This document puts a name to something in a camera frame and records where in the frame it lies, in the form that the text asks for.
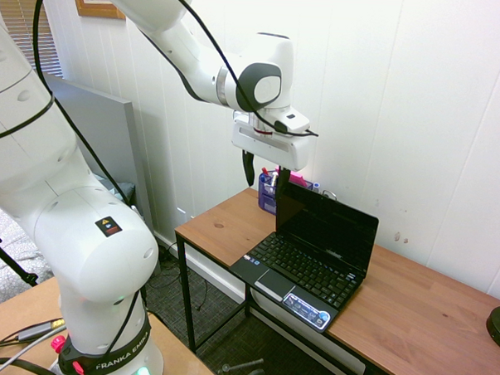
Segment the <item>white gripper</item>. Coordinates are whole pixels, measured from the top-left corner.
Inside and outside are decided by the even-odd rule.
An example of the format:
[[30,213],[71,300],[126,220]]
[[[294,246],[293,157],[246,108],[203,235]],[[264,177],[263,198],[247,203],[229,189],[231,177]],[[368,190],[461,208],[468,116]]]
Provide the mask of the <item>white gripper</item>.
[[250,114],[233,112],[232,143],[242,149],[245,180],[250,187],[255,183],[254,155],[279,165],[275,198],[281,198],[288,186],[291,170],[299,171],[308,163],[310,144],[308,138],[279,133],[255,132],[249,121]]

